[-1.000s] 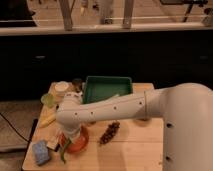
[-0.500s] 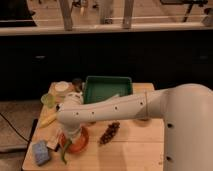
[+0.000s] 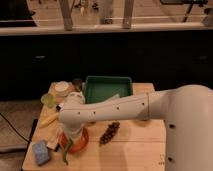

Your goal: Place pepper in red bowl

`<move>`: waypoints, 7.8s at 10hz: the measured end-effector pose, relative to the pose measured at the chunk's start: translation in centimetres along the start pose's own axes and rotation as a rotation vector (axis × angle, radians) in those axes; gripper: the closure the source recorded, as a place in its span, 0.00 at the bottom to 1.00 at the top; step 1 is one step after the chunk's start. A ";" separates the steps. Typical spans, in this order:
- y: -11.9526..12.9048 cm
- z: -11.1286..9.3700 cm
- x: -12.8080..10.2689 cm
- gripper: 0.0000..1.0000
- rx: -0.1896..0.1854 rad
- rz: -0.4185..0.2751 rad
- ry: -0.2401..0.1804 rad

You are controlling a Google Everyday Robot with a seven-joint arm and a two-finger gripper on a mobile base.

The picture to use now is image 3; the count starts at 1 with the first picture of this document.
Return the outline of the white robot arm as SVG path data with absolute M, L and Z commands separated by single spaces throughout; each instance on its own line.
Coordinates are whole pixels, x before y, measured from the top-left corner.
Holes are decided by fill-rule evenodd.
M 213 90 L 206 86 L 185 85 L 93 104 L 72 96 L 59 114 L 70 129 L 88 122 L 136 119 L 165 122 L 165 171 L 213 171 Z

